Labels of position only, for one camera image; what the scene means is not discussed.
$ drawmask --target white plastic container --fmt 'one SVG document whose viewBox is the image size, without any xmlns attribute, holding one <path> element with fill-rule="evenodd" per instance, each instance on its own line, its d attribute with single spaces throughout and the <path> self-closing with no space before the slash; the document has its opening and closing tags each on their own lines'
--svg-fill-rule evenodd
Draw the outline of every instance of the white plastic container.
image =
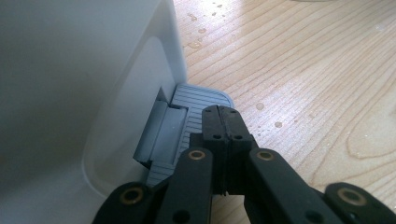
<svg viewBox="0 0 396 224">
<path fill-rule="evenodd" d="M 0 223 L 91 223 L 186 81 L 171 0 L 0 2 Z"/>
</svg>

